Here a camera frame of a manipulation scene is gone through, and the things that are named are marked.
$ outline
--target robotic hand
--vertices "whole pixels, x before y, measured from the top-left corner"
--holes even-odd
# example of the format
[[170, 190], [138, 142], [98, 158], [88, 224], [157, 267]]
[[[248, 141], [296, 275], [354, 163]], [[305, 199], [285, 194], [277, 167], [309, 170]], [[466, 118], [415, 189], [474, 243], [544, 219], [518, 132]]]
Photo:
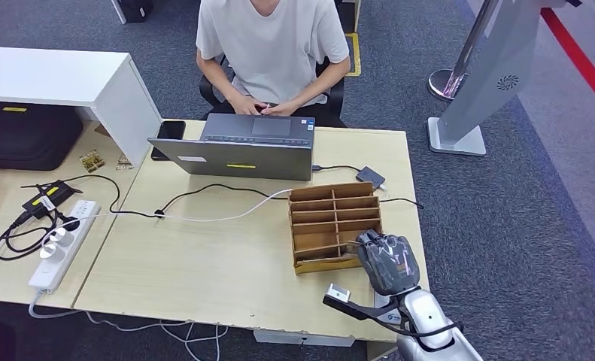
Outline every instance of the robotic hand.
[[[397, 335], [397, 348], [405, 361], [483, 361], [466, 340], [460, 323], [448, 319], [432, 293], [419, 284], [419, 266], [405, 237], [381, 236], [369, 230], [357, 237], [358, 255], [375, 292], [389, 296], [382, 308], [367, 308], [350, 301], [350, 291], [331, 284], [323, 303], [358, 320], [370, 318]], [[401, 328], [377, 317], [398, 308]]]

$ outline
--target black power adapter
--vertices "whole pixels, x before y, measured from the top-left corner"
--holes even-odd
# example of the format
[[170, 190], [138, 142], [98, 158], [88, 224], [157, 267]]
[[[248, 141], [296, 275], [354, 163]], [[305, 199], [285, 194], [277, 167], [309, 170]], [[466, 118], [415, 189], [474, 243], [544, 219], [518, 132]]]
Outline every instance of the black power adapter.
[[355, 178], [359, 182], [372, 182], [372, 190], [377, 190], [386, 181], [386, 178], [380, 176], [379, 173], [369, 167], [363, 167]]
[[48, 197], [51, 203], [58, 207], [64, 201], [69, 199], [69, 197], [73, 196], [74, 193], [81, 192], [79, 190], [71, 188], [65, 182], [58, 180], [49, 185], [44, 194], [39, 193], [36, 196], [34, 196], [34, 198], [28, 200], [23, 205], [23, 208], [25, 209], [27, 214], [31, 214], [32, 216], [36, 217], [36, 219], [40, 220], [42, 217], [49, 214], [49, 210], [47, 209], [47, 207], [44, 206], [42, 202], [42, 197]]

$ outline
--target robotic arm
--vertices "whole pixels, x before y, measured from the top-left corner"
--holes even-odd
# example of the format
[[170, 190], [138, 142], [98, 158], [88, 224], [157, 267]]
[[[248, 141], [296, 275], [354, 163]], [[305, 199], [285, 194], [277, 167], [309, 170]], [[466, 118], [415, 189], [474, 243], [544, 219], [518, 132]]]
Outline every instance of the robotic arm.
[[[432, 293], [418, 286], [419, 266], [405, 237], [382, 236], [371, 229], [357, 237], [357, 245], [372, 288], [390, 302], [382, 308], [363, 307], [350, 301], [350, 291], [331, 284], [325, 305], [396, 332], [405, 361], [483, 361], [463, 336], [461, 324], [448, 319]], [[395, 308], [401, 314], [400, 329], [377, 318]]]

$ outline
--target small circuit board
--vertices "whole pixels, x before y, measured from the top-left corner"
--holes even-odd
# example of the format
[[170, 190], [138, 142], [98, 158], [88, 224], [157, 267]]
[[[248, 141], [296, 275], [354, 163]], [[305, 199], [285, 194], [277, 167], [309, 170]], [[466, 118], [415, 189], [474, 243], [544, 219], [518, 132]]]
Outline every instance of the small circuit board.
[[82, 163], [82, 166], [91, 173], [92, 171], [101, 168], [105, 164], [105, 160], [100, 156], [98, 151], [94, 149], [84, 156], [81, 156], [80, 163]]
[[120, 156], [118, 164], [116, 165], [117, 171], [122, 171], [123, 169], [133, 169], [133, 164], [131, 164], [129, 158], [127, 158], [124, 153]]

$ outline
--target gray laptop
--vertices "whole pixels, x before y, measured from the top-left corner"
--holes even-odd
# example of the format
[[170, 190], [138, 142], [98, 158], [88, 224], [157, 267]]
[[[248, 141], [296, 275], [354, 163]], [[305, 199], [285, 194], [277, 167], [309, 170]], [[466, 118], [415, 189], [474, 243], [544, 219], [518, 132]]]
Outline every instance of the gray laptop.
[[199, 141], [148, 141], [190, 174], [309, 181], [314, 118], [209, 114]]

